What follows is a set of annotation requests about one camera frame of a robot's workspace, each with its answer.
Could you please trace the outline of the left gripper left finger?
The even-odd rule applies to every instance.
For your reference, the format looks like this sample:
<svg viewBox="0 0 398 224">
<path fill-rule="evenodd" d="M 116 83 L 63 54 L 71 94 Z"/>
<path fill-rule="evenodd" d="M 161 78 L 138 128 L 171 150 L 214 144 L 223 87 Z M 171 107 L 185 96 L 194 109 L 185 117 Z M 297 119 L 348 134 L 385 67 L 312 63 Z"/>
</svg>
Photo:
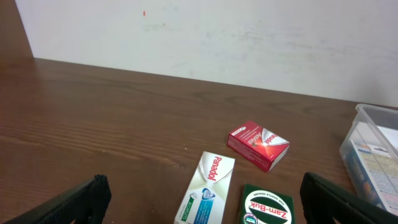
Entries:
<svg viewBox="0 0 398 224">
<path fill-rule="evenodd" d="M 82 223 L 101 224 L 111 201 L 105 175 L 95 175 L 6 224 Z"/>
</svg>

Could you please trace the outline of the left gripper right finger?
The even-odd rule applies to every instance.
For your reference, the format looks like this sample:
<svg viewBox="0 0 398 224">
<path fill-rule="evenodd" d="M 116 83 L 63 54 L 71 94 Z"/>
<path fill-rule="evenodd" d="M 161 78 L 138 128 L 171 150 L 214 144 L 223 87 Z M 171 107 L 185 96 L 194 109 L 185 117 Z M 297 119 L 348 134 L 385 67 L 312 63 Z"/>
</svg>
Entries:
<svg viewBox="0 0 398 224">
<path fill-rule="evenodd" d="M 397 216 L 313 172 L 304 174 L 300 198 L 308 224 L 397 224 Z"/>
</svg>

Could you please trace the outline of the red Panadol Actifast box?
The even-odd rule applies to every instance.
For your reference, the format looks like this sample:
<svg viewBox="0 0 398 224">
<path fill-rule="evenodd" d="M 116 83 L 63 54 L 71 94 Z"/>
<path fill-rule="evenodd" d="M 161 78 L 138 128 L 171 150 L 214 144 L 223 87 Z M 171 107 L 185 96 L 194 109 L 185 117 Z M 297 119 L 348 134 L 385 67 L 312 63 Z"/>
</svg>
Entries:
<svg viewBox="0 0 398 224">
<path fill-rule="evenodd" d="M 229 132 L 226 145 L 264 172 L 269 172 L 285 156 L 290 143 L 269 129 L 247 121 Z"/>
</svg>

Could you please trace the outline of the white Panadol box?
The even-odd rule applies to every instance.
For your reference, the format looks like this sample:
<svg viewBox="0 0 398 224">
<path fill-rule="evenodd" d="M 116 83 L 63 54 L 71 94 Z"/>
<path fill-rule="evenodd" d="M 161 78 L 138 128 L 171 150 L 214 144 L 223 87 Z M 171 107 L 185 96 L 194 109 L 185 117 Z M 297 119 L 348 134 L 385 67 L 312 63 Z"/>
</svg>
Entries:
<svg viewBox="0 0 398 224">
<path fill-rule="evenodd" d="M 185 192 L 175 224 L 220 224 L 235 160 L 203 152 Z"/>
</svg>

